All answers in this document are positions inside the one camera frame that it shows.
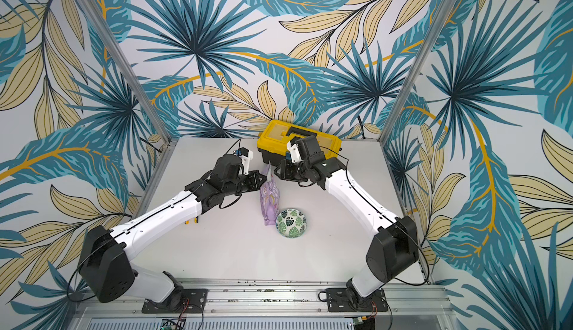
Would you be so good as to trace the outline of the purple oats bag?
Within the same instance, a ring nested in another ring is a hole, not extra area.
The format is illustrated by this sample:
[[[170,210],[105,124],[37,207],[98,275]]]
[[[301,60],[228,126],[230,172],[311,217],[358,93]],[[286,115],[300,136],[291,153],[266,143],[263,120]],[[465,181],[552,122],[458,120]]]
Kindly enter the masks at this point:
[[[266,164],[263,169],[264,176],[267,180],[260,189],[261,213],[265,225],[274,225],[280,213],[279,201],[280,191],[278,189],[271,164]]]

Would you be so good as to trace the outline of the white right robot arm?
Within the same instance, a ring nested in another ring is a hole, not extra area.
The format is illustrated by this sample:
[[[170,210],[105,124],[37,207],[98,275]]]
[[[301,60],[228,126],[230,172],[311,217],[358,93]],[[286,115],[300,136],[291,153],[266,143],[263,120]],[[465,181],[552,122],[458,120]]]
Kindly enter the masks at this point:
[[[275,169],[279,179],[310,182],[341,202],[365,228],[371,243],[364,268],[346,285],[355,303],[370,299],[408,267],[419,261],[416,223],[399,217],[370,196],[339,158],[327,158],[315,136],[297,137],[287,143],[288,156]]]

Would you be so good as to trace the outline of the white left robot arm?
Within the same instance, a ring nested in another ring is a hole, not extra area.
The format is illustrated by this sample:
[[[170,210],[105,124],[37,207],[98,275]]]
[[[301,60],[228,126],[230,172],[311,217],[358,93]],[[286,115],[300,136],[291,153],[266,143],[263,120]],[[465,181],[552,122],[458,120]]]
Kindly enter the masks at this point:
[[[179,310],[185,303],[180,282],[170,273],[150,272],[132,261],[177,226],[214,207],[222,208],[225,197],[259,191],[267,178],[250,170],[253,157],[244,147],[225,154],[211,171],[163,205],[110,230],[97,226],[88,231],[78,272],[98,301],[110,303],[128,296],[148,300],[161,310]]]

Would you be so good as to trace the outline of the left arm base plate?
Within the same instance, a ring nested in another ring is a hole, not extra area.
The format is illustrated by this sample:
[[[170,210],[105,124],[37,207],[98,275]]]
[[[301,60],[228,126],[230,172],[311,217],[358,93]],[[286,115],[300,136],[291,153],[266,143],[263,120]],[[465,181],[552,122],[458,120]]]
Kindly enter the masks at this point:
[[[143,314],[200,314],[204,311],[208,289],[175,289],[162,303],[145,300]]]

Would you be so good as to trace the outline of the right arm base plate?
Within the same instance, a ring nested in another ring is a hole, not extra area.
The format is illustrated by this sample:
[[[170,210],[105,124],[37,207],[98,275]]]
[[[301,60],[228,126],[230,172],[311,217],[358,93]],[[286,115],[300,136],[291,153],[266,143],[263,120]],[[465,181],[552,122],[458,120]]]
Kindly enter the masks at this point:
[[[319,299],[327,303],[331,313],[375,313],[389,310],[382,289],[375,290],[368,297],[360,297],[347,288],[327,288],[324,293],[325,296],[319,296]]]

